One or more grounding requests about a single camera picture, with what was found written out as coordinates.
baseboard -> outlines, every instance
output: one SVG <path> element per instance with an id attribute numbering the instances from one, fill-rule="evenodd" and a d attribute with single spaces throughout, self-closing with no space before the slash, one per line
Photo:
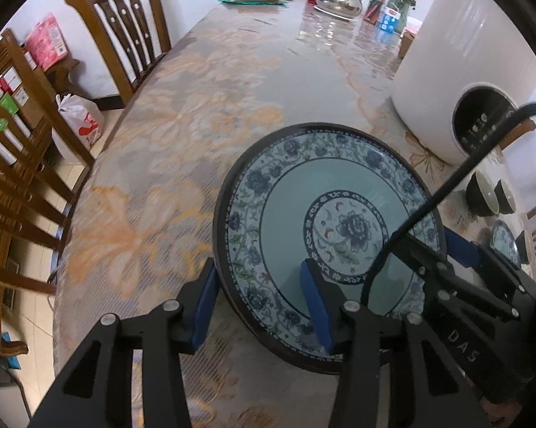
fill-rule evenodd
<path id="1" fill-rule="evenodd" d="M 125 104 L 119 95 L 103 96 L 92 100 L 98 105 L 100 111 L 111 111 L 112 109 L 123 109 Z"/>

black bowl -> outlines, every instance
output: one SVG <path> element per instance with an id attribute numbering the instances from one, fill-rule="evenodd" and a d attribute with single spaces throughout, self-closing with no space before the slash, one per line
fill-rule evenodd
<path id="1" fill-rule="evenodd" d="M 472 174 L 466 187 L 466 202 L 471 211 L 480 217 L 489 217 L 500 212 L 494 189 L 479 170 Z"/>
<path id="2" fill-rule="evenodd" d="M 515 245 L 517 246 L 518 253 L 522 264 L 529 264 L 529 255 L 527 253 L 527 244 L 531 243 L 531 240 L 526 235 L 526 231 L 522 230 L 521 233 L 515 238 Z"/>
<path id="3" fill-rule="evenodd" d="M 494 191 L 500 205 L 500 214 L 513 214 L 515 212 L 514 195 L 511 194 L 507 183 L 500 179 Z"/>

tile floor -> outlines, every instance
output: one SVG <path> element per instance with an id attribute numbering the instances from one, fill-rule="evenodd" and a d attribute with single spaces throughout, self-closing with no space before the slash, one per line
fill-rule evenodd
<path id="1" fill-rule="evenodd" d="M 102 138 L 93 146 L 96 157 L 115 125 L 122 110 L 104 112 L 105 125 Z M 47 156 L 62 180 L 72 188 L 83 170 L 83 166 L 69 164 L 51 147 Z M 41 191 L 44 197 L 57 209 L 62 210 L 66 201 L 51 189 Z M 36 214 L 28 214 L 43 230 L 55 234 L 57 224 Z M 50 274 L 52 250 L 20 240 L 13 240 L 9 256 L 20 264 L 19 273 L 37 280 L 46 281 Z M 12 370 L 21 381 L 29 408 L 35 412 L 54 379 L 52 363 L 52 308 L 54 298 L 30 291 L 16 291 L 14 308 L 3 313 L 3 332 L 8 331 L 11 339 L 23 340 L 29 346 L 28 354 L 18 356 L 21 370 Z"/>

floral border pattern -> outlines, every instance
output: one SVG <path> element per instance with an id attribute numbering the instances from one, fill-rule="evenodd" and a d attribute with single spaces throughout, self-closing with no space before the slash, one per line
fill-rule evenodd
<path id="1" fill-rule="evenodd" d="M 316 360 L 340 361 L 329 356 L 315 336 L 311 321 L 287 305 L 267 271 L 260 243 L 260 224 L 267 197 L 279 179 L 293 168 L 322 158 L 360 164 L 380 176 L 411 214 L 426 200 L 426 190 L 399 158 L 387 148 L 360 135 L 329 129 L 300 131 L 277 140 L 252 158 L 233 184 L 226 220 L 225 248 L 230 276 L 238 294 L 264 330 L 284 346 Z M 440 233 L 434 214 L 412 230 L 423 243 L 439 251 Z M 423 280 L 413 275 L 411 284 L 392 311 L 421 313 Z"/>

white appliance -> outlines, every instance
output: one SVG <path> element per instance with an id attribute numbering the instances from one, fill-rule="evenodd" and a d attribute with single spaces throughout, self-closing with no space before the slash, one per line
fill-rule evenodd
<path id="1" fill-rule="evenodd" d="M 493 0 L 434 0 L 392 99 L 426 148 L 460 164 L 535 85 L 535 54 Z"/>

